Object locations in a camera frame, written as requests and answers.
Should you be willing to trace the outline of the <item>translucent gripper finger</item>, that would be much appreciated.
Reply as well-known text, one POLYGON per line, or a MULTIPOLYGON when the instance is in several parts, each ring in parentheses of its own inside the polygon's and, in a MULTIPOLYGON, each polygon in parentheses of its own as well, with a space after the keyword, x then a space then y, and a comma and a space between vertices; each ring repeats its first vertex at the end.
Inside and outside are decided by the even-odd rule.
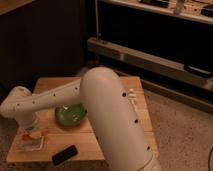
POLYGON ((49 134, 49 130, 48 129, 43 129, 40 131, 42 136, 47 136, 49 134))

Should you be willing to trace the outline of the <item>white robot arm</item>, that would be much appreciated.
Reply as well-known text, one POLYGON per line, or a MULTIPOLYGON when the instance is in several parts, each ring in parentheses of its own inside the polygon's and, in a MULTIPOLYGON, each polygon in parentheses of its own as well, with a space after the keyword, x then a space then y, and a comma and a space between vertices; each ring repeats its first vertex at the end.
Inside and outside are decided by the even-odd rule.
POLYGON ((0 104, 0 115, 26 129, 37 124, 37 111, 72 104, 88 112, 110 171, 162 171, 121 79, 109 68, 93 68, 79 80, 40 94, 17 86, 0 104))

